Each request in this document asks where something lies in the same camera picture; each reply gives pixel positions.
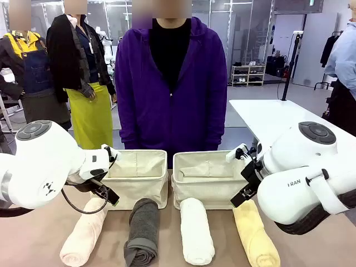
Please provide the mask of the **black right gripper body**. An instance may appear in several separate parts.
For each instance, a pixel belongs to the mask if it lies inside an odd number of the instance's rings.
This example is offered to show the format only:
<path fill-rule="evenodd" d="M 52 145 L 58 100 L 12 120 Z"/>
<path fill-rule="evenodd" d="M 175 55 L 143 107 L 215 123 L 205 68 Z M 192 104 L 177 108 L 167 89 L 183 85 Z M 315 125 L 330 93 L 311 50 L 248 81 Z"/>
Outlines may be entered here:
<path fill-rule="evenodd" d="M 255 195 L 263 179 L 263 165 L 261 161 L 252 158 L 251 161 L 242 170 L 241 175 L 248 184 L 241 190 L 243 195 Z"/>

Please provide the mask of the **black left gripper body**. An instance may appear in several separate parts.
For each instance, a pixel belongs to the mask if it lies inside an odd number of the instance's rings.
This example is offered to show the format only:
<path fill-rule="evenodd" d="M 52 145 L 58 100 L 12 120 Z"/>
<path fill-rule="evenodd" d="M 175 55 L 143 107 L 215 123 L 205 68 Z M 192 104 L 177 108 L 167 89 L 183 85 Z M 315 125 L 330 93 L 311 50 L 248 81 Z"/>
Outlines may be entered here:
<path fill-rule="evenodd" d="M 71 185 L 80 192 L 91 192 L 102 199 L 109 198 L 108 188 L 103 183 L 95 179 L 86 180 L 81 184 L 72 183 Z"/>

